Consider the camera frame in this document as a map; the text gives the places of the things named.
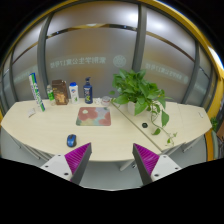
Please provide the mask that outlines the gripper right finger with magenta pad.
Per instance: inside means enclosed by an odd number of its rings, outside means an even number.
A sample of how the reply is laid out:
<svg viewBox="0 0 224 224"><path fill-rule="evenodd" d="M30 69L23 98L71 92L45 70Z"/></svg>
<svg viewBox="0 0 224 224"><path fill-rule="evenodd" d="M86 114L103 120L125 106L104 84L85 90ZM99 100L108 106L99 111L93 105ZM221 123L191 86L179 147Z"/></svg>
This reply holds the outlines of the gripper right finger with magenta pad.
<svg viewBox="0 0 224 224"><path fill-rule="evenodd" d="M133 144L133 155L143 185L148 185L156 180L181 170L167 155L157 155L147 148Z"/></svg>

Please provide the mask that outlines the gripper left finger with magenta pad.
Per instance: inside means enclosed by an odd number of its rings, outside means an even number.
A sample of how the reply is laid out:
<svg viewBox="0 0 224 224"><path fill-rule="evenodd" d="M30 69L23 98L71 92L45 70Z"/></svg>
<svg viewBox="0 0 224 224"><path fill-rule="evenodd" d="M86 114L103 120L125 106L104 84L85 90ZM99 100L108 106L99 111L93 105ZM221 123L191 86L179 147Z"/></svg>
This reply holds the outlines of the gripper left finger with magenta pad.
<svg viewBox="0 0 224 224"><path fill-rule="evenodd" d="M79 185L91 153L91 144L87 143L65 155L55 155L42 166L42 169Z"/></svg>

